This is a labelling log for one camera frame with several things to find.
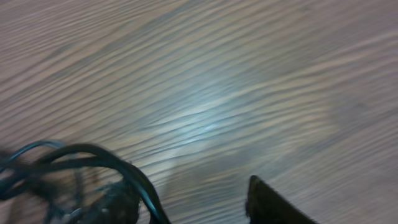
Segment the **black USB-A to C cable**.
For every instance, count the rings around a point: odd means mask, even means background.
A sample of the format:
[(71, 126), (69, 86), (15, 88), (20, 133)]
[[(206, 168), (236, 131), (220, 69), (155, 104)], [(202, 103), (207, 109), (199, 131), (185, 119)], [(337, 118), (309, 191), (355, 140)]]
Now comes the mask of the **black USB-A to C cable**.
[[(92, 156), (82, 159), (70, 159), (63, 162), (53, 161), (70, 154), (89, 153)], [(26, 180), (33, 175), (46, 174), (65, 169), (81, 167), (107, 167), (118, 171), (129, 185), (140, 195), (151, 217), (156, 223), (170, 223), (159, 196), (146, 175), (134, 165), (121, 160), (118, 156), (94, 144), (72, 144), (61, 147), (39, 158), (35, 164), (16, 164), (13, 161), (1, 162), (1, 167), (12, 169), (16, 173), (1, 184), (1, 198), (9, 199), (24, 191), (24, 187), (15, 188), (19, 181)]]

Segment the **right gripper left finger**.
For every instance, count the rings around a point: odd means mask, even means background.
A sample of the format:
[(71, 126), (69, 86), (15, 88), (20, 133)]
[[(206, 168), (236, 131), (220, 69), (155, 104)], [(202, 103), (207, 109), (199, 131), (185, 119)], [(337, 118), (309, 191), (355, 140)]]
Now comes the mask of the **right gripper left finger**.
[(140, 196), (125, 181), (111, 184), (105, 194), (88, 208), (69, 214), (64, 224), (136, 224), (139, 219)]

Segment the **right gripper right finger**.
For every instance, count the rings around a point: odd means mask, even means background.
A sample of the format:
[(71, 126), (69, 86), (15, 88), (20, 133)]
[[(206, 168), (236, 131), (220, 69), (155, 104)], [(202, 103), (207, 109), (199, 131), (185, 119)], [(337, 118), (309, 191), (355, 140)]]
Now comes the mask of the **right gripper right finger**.
[(250, 224), (317, 224), (257, 175), (249, 179), (245, 210)]

